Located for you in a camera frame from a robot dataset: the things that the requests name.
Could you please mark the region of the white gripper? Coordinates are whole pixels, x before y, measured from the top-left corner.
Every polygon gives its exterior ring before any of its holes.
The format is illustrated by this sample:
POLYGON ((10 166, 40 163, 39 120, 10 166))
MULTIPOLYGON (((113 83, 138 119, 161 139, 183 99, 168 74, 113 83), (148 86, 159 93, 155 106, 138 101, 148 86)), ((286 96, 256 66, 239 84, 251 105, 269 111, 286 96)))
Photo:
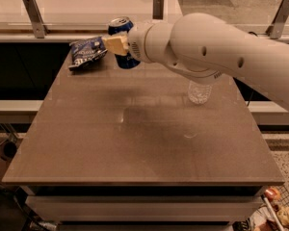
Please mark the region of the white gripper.
POLYGON ((150 59, 145 51, 146 36, 153 26, 152 23, 136 23, 128 32, 103 36, 102 41, 106 49, 116 55, 126 56, 129 53, 139 62, 150 63, 150 59))

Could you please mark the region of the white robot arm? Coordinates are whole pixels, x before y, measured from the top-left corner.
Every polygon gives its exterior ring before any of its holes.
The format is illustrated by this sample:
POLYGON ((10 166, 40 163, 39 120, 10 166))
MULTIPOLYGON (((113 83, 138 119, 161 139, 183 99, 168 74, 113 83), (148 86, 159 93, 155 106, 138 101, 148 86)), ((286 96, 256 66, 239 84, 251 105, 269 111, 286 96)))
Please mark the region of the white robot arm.
POLYGON ((200 84, 229 75, 289 112, 289 44, 253 36, 206 13, 173 23, 139 22, 102 40, 116 55, 161 64, 200 84))

